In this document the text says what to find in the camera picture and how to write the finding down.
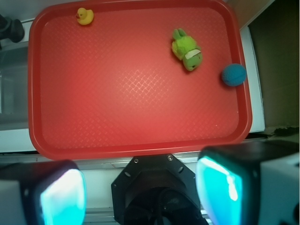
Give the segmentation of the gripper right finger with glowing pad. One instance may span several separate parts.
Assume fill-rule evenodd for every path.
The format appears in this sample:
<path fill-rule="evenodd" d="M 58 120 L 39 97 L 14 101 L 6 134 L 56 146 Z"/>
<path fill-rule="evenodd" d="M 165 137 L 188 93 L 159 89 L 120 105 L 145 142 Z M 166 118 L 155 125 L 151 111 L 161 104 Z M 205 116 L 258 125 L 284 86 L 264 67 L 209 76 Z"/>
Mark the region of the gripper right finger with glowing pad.
<path fill-rule="evenodd" d="M 297 225 L 299 165 L 290 141 L 206 147 L 195 171 L 200 202 L 215 225 Z"/>

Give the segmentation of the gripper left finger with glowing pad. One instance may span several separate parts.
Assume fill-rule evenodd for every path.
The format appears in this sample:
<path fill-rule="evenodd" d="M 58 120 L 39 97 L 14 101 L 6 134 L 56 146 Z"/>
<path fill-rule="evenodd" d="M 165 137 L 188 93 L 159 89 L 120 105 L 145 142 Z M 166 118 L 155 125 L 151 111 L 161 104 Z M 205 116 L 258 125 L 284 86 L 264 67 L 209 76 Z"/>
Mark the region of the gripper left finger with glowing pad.
<path fill-rule="evenodd" d="M 81 225 L 84 174 L 70 160 L 14 163 L 0 169 L 2 225 Z"/>

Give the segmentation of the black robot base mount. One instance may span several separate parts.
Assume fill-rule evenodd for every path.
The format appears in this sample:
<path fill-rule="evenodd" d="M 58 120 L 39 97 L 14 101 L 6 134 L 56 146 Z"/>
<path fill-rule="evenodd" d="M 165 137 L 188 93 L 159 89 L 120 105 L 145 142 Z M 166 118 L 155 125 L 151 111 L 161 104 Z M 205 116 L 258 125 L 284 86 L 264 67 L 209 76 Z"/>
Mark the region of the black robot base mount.
<path fill-rule="evenodd" d="M 206 225 L 195 173 L 174 155 L 134 157 L 111 184 L 120 225 Z"/>

